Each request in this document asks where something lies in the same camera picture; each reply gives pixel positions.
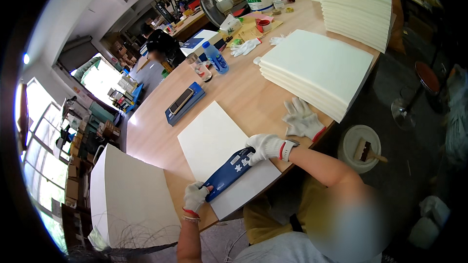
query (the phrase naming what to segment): smartwatch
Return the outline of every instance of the smartwatch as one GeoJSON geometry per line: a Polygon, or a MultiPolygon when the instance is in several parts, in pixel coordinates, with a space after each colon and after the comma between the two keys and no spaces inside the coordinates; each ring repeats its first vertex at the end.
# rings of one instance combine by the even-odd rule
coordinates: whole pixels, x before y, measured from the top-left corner
{"type": "Polygon", "coordinates": [[[291,153],[291,149],[298,145],[300,145],[299,141],[294,139],[286,139],[280,149],[280,158],[283,161],[289,161],[289,154],[291,153]]]}

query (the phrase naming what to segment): glass jar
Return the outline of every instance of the glass jar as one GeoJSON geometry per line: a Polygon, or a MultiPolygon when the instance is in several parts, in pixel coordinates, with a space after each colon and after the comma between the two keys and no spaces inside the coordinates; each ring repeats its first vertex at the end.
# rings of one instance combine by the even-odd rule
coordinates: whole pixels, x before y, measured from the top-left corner
{"type": "Polygon", "coordinates": [[[198,76],[204,82],[207,83],[208,81],[211,80],[211,77],[212,77],[211,72],[208,70],[208,68],[206,68],[206,66],[202,64],[202,61],[200,61],[200,59],[195,53],[190,53],[187,56],[187,58],[185,58],[185,61],[187,61],[190,67],[192,67],[193,70],[195,70],[196,74],[198,74],[198,76]]]}

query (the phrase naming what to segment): paint brush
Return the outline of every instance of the paint brush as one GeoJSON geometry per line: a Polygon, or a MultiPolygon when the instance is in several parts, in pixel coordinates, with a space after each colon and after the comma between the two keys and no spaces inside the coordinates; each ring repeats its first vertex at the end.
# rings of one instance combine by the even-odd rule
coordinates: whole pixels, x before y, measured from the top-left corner
{"type": "Polygon", "coordinates": [[[367,161],[371,158],[376,158],[379,161],[388,162],[387,158],[373,152],[371,143],[361,137],[358,143],[358,147],[356,148],[356,152],[354,153],[354,159],[358,161],[367,161]]]}

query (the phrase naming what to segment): pink paper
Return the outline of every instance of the pink paper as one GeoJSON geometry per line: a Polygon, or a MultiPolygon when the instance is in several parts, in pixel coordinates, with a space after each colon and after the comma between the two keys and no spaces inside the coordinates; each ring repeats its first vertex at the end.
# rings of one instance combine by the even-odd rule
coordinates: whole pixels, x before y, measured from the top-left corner
{"type": "Polygon", "coordinates": [[[254,13],[254,12],[244,15],[244,17],[253,17],[255,19],[267,19],[269,21],[272,21],[274,19],[274,17],[270,17],[262,13],[254,13]]]}

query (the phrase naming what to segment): barcode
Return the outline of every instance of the barcode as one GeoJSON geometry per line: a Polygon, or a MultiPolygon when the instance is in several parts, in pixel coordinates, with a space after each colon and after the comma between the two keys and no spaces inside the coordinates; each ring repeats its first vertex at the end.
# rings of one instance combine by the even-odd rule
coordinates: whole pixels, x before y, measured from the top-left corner
{"type": "Polygon", "coordinates": [[[241,157],[239,155],[236,155],[235,158],[231,161],[231,165],[234,165],[236,161],[238,161],[241,157]]]}

